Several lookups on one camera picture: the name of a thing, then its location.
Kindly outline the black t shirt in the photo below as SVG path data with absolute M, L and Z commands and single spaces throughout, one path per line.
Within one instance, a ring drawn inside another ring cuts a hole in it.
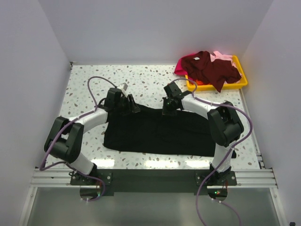
M 166 116 L 139 105 L 138 113 L 110 116 L 103 145 L 120 152 L 213 157 L 215 142 L 208 120 L 186 111 Z

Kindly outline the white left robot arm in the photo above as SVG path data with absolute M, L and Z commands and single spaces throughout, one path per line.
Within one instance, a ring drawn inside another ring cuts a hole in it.
M 75 178 L 81 175 L 87 185 L 100 184 L 96 164 L 81 153 L 83 135 L 118 117 L 140 112 L 133 96 L 126 90 L 127 84 L 122 83 L 110 88 L 104 103 L 99 103 L 95 109 L 73 118 L 57 117 L 44 145 L 45 157 L 40 170 L 46 169 L 46 159 L 51 155 L 74 170 Z

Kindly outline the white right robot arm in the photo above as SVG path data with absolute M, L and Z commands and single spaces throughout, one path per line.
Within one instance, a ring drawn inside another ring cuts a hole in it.
M 204 117 L 209 123 L 212 140 L 215 142 L 214 158 L 210 164 L 207 183 L 220 185 L 231 171 L 233 149 L 230 145 L 240 139 L 244 132 L 237 109 L 226 101 L 210 102 L 198 98 L 191 91 L 181 91 L 175 82 L 164 87 L 163 114 L 176 115 L 177 110 L 186 110 Z

